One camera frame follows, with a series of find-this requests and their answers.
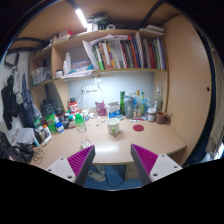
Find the shelf board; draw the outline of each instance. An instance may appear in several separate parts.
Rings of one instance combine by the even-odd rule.
[[[41,82],[40,84],[37,84],[37,85],[35,85],[35,86],[31,86],[31,88],[36,88],[37,86],[46,85],[46,84],[48,84],[48,83],[55,82],[55,81],[57,81],[57,80],[60,80],[60,78],[59,78],[59,79],[50,79],[50,80],[47,80],[47,81],[45,81],[45,82]]]
[[[167,72],[167,70],[161,70],[161,69],[152,69],[152,68],[119,68],[119,69],[106,69],[106,70],[97,70],[93,73],[110,73],[110,72],[128,72],[128,71],[141,71],[141,72]]]
[[[84,79],[92,79],[92,78],[101,78],[101,77],[108,77],[113,76],[117,72],[128,72],[128,71],[140,71],[140,72],[163,72],[166,73],[167,70],[160,70],[160,69],[147,69],[147,68],[125,68],[125,69],[107,69],[107,70],[97,70],[94,71],[91,75],[86,77],[74,77],[69,79],[63,79],[65,82],[74,81],[74,80],[84,80]]]
[[[35,54],[31,60],[36,61],[36,60],[44,60],[44,59],[50,58],[51,49],[52,49],[52,46],[40,51],[39,53]]]
[[[56,42],[54,44],[54,47],[58,50],[64,50],[67,51],[69,49],[83,46],[83,40],[87,42],[91,42],[93,40],[105,37],[109,34],[111,35],[134,35],[137,31],[139,31],[140,35],[143,38],[147,39],[154,39],[156,38],[157,34],[154,33],[149,33],[145,31],[140,31],[140,30],[126,30],[126,29],[114,29],[114,30],[97,30],[97,31],[91,31],[91,32],[84,32],[77,34],[71,39],[65,39],[59,42]]]

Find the water bottle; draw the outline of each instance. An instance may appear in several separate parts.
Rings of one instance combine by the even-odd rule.
[[[86,135],[86,124],[85,121],[83,120],[81,114],[77,113],[75,115],[75,126],[76,126],[76,131],[79,133],[79,136],[81,138],[81,145],[82,148],[88,148],[90,146],[90,140],[88,139]]]
[[[126,119],[132,118],[133,115],[133,98],[131,96],[124,96],[124,109]]]
[[[69,52],[66,52],[65,61],[66,61],[67,66],[68,66],[68,72],[70,72],[72,70],[72,64],[71,64],[71,56],[70,56]]]

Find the box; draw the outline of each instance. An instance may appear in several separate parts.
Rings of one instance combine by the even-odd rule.
[[[32,71],[32,83],[34,86],[49,79],[51,79],[51,69],[49,67],[42,67]]]
[[[59,33],[58,40],[67,39],[67,38],[69,38],[72,35],[73,35],[73,33],[72,33],[71,30],[64,30],[64,31]]]
[[[76,61],[72,63],[72,69],[75,69],[77,72],[85,71],[91,65],[90,59]]]
[[[120,104],[118,101],[108,103],[106,106],[108,118],[114,118],[120,115]]]

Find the desk surface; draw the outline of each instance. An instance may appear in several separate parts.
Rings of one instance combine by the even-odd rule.
[[[92,145],[95,145],[94,164],[113,165],[133,162],[131,144],[144,147],[155,154],[170,155],[186,147],[185,142],[170,125],[159,125],[156,122],[130,122],[128,119],[120,121],[120,132],[117,136],[110,135],[107,124],[100,124],[99,120],[86,122],[87,135]],[[141,124],[144,130],[136,132],[133,126]],[[59,157],[69,157],[81,150],[80,136],[76,129],[66,129],[64,132],[52,135],[52,140],[44,147],[44,157],[40,164],[31,161],[31,165],[42,169],[49,167]]]

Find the cabinet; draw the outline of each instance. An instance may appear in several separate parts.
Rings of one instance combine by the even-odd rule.
[[[79,49],[83,47],[83,40],[85,41],[93,41],[102,37],[105,37],[109,34],[111,35],[134,35],[138,30],[101,30],[101,31],[93,31],[93,32],[85,32],[76,35],[71,39],[66,39],[63,41],[56,42],[56,38],[53,39],[52,46],[42,50],[39,53],[33,53],[30,58],[30,74],[34,69],[43,66],[43,61],[48,61],[51,66],[52,79],[46,82],[40,83],[36,86],[31,87],[31,93],[33,96],[34,103],[40,109],[40,105],[42,100],[46,98],[45,85],[49,83],[53,83],[56,89],[56,93],[58,94],[58,98],[61,101],[64,110],[68,109],[68,100],[69,100],[69,90],[67,82],[62,79],[56,79],[55,73],[58,69],[63,68],[63,62],[65,60],[65,54],[67,51]],[[157,37],[156,34],[148,33],[145,31],[139,31],[141,39],[145,38],[148,40],[153,40]],[[167,70],[158,70],[158,69],[143,69],[143,68],[124,68],[124,69],[109,69],[109,70],[98,70],[92,73],[91,77],[88,78],[96,78],[96,77],[104,77],[109,76],[111,74],[119,74],[119,72],[128,72],[128,71],[149,71],[154,72],[154,90],[156,91],[156,86],[162,87],[162,96],[163,96],[163,111],[166,111],[167,108],[167,97],[168,97],[168,63],[166,56],[166,65]]]

